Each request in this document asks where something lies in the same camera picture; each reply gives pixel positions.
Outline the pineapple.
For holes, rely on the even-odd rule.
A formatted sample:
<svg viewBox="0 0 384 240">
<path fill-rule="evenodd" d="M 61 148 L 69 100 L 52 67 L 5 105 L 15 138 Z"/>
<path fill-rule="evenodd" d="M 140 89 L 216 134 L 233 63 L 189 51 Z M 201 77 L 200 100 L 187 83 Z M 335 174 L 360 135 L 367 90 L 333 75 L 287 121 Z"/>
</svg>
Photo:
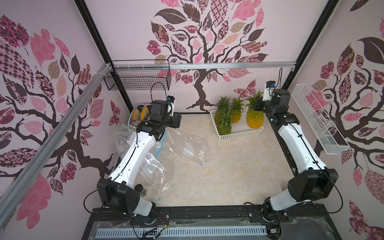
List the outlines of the pineapple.
<svg viewBox="0 0 384 240">
<path fill-rule="evenodd" d="M 232 116 L 232 123 L 238 123 L 241 119 L 242 110 L 244 107 L 243 101 L 240 97 L 233 98 L 231 103 L 230 114 Z"/>
<path fill-rule="evenodd" d="M 261 98 L 263 93 L 261 91 L 256 92 L 252 96 L 246 98 L 249 102 L 247 104 L 248 110 L 246 114 L 247 125 L 252 129 L 259 129 L 264 124 L 264 116 L 262 111 L 255 111 L 254 105 L 258 98 Z"/>
<path fill-rule="evenodd" d="M 221 123 L 222 116 L 227 114 L 230 110 L 230 99 L 228 97 L 221 97 L 217 104 L 217 111 L 215 114 L 215 123 L 219 125 Z"/>
<path fill-rule="evenodd" d="M 217 117 L 218 119 L 218 133 L 220 136 L 222 135 L 228 135 L 232 132 L 232 122 L 233 118 L 232 115 L 228 113 L 220 113 Z"/>
</svg>

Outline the zip-top bag clear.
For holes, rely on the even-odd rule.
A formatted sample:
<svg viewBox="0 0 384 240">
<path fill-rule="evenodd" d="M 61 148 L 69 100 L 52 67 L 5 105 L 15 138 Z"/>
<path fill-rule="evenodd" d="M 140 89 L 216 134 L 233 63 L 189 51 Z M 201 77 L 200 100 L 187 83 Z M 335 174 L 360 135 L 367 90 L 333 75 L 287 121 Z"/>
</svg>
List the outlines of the zip-top bag clear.
<svg viewBox="0 0 384 240">
<path fill-rule="evenodd" d="M 173 153 L 203 167 L 211 159 L 211 148 L 207 138 L 182 134 L 175 129 L 167 130 L 168 143 Z"/>
<path fill-rule="evenodd" d="M 116 145 L 116 152 L 122 160 L 132 146 L 136 137 L 136 128 L 133 125 L 118 124 L 112 132 L 112 139 Z"/>
<path fill-rule="evenodd" d="M 175 177 L 176 157 L 172 151 L 148 153 L 139 168 L 135 184 L 141 184 L 146 191 L 144 198 L 159 201 Z"/>
<path fill-rule="evenodd" d="M 160 141 L 155 142 L 155 145 L 150 149 L 148 157 L 160 163 L 173 160 L 175 153 L 172 150 L 170 140 L 169 132 L 165 131 Z"/>
</svg>

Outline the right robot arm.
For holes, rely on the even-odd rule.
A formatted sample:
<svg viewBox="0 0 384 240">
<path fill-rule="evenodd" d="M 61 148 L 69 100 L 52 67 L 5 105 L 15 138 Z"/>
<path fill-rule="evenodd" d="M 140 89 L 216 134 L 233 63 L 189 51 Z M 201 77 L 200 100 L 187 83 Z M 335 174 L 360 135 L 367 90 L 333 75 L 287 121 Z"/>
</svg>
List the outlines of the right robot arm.
<svg viewBox="0 0 384 240">
<path fill-rule="evenodd" d="M 338 173 L 321 161 L 311 148 L 295 114 L 289 113 L 290 93 L 266 89 L 256 95 L 251 110 L 261 112 L 268 121 L 282 148 L 294 177 L 281 193 L 265 199 L 263 213 L 285 211 L 295 205 L 327 198 L 336 189 Z"/>
</svg>

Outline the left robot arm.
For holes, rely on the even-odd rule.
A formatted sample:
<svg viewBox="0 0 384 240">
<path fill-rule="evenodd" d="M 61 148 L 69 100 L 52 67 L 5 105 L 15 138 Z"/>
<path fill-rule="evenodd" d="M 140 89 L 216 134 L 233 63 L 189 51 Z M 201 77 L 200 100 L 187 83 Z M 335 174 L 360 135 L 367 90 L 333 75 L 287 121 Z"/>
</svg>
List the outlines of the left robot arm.
<svg viewBox="0 0 384 240">
<path fill-rule="evenodd" d="M 139 168 L 150 149 L 164 136 L 166 128 L 178 128 L 181 115 L 174 114 L 175 98 L 151 102 L 150 113 L 137 125 L 134 142 L 120 164 L 107 179 L 100 179 L 97 191 L 102 205 L 127 215 L 155 217 L 156 204 L 143 199 L 135 191 L 134 183 Z"/>
</svg>

